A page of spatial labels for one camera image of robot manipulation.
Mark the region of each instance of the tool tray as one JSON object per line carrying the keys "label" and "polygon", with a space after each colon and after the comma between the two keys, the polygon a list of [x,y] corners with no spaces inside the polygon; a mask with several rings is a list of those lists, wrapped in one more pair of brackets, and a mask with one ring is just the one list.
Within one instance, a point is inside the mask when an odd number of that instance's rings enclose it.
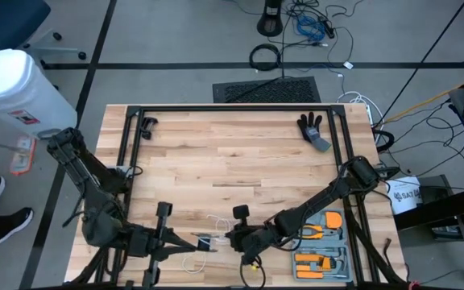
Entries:
{"label": "tool tray", "polygon": [[[325,213],[331,216],[341,216],[341,226],[335,222],[337,219],[325,219]],[[346,228],[345,214],[341,209],[324,209],[308,218],[302,228],[304,239],[300,247],[291,253],[293,265],[293,277],[301,282],[350,282],[353,280],[350,249],[348,247],[348,231]],[[293,247],[298,239],[293,240]],[[301,276],[313,277],[323,273],[322,278],[301,278]]]}

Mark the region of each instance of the black mat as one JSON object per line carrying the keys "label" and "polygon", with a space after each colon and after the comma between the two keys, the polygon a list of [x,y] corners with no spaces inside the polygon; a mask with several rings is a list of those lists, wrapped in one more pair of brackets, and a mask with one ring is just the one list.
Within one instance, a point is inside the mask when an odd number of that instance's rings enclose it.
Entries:
{"label": "black mat", "polygon": [[321,102],[314,77],[291,77],[273,81],[241,81],[213,84],[214,103],[312,103]]}

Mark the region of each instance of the office chair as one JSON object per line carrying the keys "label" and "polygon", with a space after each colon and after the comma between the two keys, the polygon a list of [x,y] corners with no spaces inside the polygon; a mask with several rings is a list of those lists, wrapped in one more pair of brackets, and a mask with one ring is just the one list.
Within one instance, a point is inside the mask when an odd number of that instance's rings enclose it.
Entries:
{"label": "office chair", "polygon": [[34,43],[27,41],[51,12],[44,0],[0,0],[0,49],[21,49],[45,66],[43,56],[59,53],[77,53],[80,60],[87,55],[77,48],[56,48],[43,45],[48,37],[60,41],[62,35],[47,31]]}

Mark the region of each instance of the wooden table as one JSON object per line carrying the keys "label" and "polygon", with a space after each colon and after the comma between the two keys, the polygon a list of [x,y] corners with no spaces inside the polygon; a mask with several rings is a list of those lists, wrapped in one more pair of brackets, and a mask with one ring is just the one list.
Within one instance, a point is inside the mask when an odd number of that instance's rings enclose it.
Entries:
{"label": "wooden table", "polygon": [[[372,164],[377,164],[379,157],[367,112],[359,104],[345,107],[355,155],[364,155]],[[106,108],[96,149],[96,157],[104,164],[116,164],[126,108],[127,105]],[[159,123],[155,125],[152,140],[143,139],[140,143],[138,165],[144,174],[135,177],[128,218],[133,223],[155,227],[157,202],[171,202],[173,213],[168,226],[182,238],[196,243],[191,232],[222,234],[224,231],[223,225],[216,227],[215,218],[207,217],[209,214],[233,221],[232,208],[248,204],[251,222],[261,223],[282,209],[301,204],[337,176],[332,148],[320,153],[302,140],[296,120],[300,114],[307,113],[148,112],[147,116],[158,118]],[[338,120],[335,123],[345,161],[341,127]],[[129,162],[135,126],[131,128],[125,164]],[[330,141],[327,118],[323,118],[320,129],[322,137]],[[385,192],[382,185],[378,190]],[[391,265],[405,278],[404,258],[388,200],[368,194],[365,206],[375,247],[382,254],[385,239],[392,240],[387,251]],[[329,207],[342,209],[343,205],[336,201]],[[365,280],[369,280],[366,252],[358,244]],[[159,265],[162,269],[159,286],[242,285],[238,273],[240,254],[227,244],[214,247],[217,253],[170,256]],[[76,277],[96,250],[85,243],[79,222],[65,279]],[[267,286],[331,285],[296,282],[289,253],[270,248],[261,257]],[[197,274],[186,273],[181,266],[185,258],[189,270],[196,271],[205,263],[204,269]],[[140,284],[147,266],[148,259],[129,258],[119,283],[134,280]],[[249,268],[245,268],[245,276],[253,285],[261,277]]]}

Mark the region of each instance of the warning label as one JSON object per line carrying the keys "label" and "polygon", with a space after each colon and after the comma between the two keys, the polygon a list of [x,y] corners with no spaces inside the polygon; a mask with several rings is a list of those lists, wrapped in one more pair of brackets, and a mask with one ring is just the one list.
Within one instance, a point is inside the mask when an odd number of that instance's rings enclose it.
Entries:
{"label": "warning label", "polygon": [[33,117],[30,113],[25,110],[16,110],[8,113],[11,117],[18,119],[19,121],[25,123],[26,125],[38,124],[40,123],[39,119]]}

